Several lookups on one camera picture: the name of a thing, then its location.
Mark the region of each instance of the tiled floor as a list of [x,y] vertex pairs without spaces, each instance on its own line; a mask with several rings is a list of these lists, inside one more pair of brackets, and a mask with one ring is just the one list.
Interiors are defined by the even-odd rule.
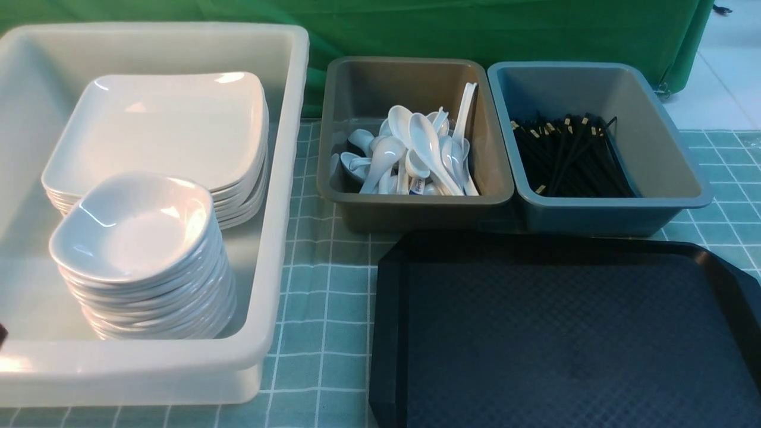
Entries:
[[679,129],[761,129],[761,2],[717,0],[687,87],[665,101]]

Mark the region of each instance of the white bowl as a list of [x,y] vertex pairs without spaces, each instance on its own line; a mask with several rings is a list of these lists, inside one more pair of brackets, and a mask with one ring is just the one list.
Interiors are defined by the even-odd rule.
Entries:
[[99,283],[134,283],[176,266],[214,217],[198,184],[148,172],[106,179],[74,206],[50,238],[56,263]]

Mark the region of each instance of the tray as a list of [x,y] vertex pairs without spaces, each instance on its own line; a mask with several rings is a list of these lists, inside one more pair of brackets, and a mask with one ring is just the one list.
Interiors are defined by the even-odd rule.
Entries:
[[380,428],[761,423],[761,288],[694,244],[413,232],[375,314]]

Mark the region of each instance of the stack of plates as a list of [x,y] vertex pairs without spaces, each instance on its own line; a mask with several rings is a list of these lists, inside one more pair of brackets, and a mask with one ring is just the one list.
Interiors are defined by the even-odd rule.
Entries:
[[268,131],[264,90],[250,73],[104,76],[85,88],[42,182],[65,216],[115,174],[183,177],[211,192],[229,228],[262,205]]
[[74,205],[49,250],[102,339],[210,339],[230,321],[235,277],[212,195],[148,172],[107,178]]

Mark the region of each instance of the green fabric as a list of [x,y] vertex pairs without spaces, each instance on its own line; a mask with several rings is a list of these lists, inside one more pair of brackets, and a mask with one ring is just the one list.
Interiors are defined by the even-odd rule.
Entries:
[[0,31],[86,21],[246,21],[310,32],[304,116],[346,55],[624,62],[684,88],[712,0],[0,0]]

